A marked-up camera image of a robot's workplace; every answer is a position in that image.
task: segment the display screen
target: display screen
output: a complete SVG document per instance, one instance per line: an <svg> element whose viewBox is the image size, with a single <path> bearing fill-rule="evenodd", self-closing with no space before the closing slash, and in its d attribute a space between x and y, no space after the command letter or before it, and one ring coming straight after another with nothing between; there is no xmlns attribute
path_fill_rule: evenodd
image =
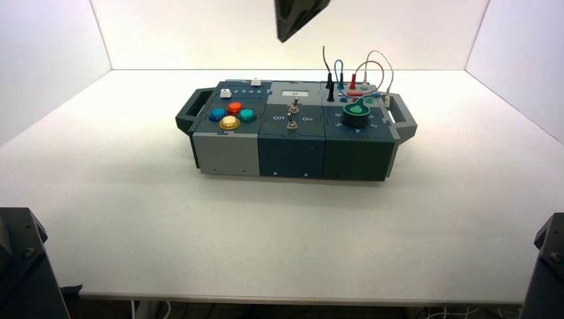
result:
<svg viewBox="0 0 564 319"><path fill-rule="evenodd" d="M282 96L309 96L307 91L282 91Z"/></svg>

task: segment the yellow button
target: yellow button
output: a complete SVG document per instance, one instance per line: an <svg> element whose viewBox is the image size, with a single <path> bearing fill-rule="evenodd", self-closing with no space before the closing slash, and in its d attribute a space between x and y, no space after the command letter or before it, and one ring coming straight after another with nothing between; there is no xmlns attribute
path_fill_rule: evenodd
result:
<svg viewBox="0 0 564 319"><path fill-rule="evenodd" d="M238 128L239 125L241 125L241 121L232 115L228 115L219 121L220 128L223 128L224 130L234 130Z"/></svg>

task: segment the toggle switch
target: toggle switch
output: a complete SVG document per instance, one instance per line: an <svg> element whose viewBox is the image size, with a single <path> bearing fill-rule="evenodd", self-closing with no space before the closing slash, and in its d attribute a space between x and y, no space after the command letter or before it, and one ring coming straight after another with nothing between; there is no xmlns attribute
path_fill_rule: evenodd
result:
<svg viewBox="0 0 564 319"><path fill-rule="evenodd" d="M299 112L298 98L294 98L294 102L290 104L290 109L288 109L288 113L296 114L298 112Z"/></svg>
<svg viewBox="0 0 564 319"><path fill-rule="evenodd" d="M286 128L291 131L297 130L298 128L298 123L294 121L294 117L290 112L288 112L288 125L286 125Z"/></svg>

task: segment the red button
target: red button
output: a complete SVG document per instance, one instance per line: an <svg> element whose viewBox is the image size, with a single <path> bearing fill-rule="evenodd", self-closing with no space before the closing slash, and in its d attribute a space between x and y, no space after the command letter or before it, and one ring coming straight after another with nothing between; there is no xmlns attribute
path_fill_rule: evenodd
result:
<svg viewBox="0 0 564 319"><path fill-rule="evenodd" d="M227 113L230 115L237 115L243 109L243 103L241 102L231 102L227 107Z"/></svg>

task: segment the rotary knob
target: rotary knob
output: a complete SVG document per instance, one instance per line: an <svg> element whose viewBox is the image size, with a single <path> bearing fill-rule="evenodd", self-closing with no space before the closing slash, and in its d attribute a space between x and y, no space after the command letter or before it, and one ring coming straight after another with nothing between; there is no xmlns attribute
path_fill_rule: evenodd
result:
<svg viewBox="0 0 564 319"><path fill-rule="evenodd" d="M368 125L370 108L364 105L364 99L359 98L352 104L343 106L343 117L341 122L352 128L363 128Z"/></svg>

